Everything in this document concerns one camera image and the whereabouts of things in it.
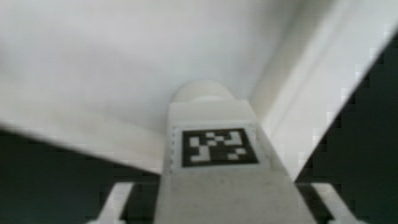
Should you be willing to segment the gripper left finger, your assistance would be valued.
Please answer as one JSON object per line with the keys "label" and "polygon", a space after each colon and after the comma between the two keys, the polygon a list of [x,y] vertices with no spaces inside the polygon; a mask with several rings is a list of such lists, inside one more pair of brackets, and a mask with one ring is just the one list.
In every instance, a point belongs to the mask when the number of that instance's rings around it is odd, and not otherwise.
{"label": "gripper left finger", "polygon": [[86,224],[152,224],[157,184],[116,182]]}

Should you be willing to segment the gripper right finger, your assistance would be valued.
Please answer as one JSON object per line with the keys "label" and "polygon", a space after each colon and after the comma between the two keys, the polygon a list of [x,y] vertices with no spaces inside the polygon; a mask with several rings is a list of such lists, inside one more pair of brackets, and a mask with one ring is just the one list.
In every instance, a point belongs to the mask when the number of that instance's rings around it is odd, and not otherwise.
{"label": "gripper right finger", "polygon": [[296,189],[315,224],[369,224],[354,217],[328,183],[298,183]]}

